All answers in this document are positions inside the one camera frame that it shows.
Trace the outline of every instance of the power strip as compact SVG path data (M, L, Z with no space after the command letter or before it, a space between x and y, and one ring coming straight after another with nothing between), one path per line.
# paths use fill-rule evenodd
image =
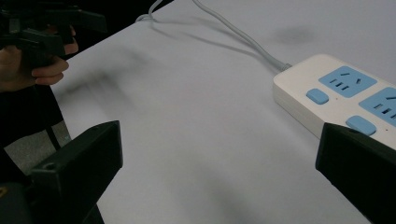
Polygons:
M330 55L276 75L275 101L317 138L324 123L352 128L396 149L396 87Z

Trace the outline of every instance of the power cord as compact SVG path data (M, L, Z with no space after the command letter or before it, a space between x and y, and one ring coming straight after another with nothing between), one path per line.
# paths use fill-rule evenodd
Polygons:
M152 16L153 10L161 3L162 0L157 0L148 10L148 14L141 15L139 16L136 21L143 21L143 20L152 20L155 21L155 19ZM245 34L243 31L232 25L229 21L227 21L224 17L222 17L219 13L216 11L210 9L209 7L204 6L201 2L198 0L192 0L192 2L198 6L201 10L205 11L206 13L212 15L219 21L221 21L224 25L226 25L228 28L230 28L233 32L235 32L237 35L241 36L244 38L253 48L255 48L260 55L267 60L270 64L272 64L275 68L277 68L280 72L283 72L287 70L288 68L291 67L291 64L289 63L282 63L280 60L276 59L273 57L270 53L268 53L257 41L255 41L252 37L249 35Z

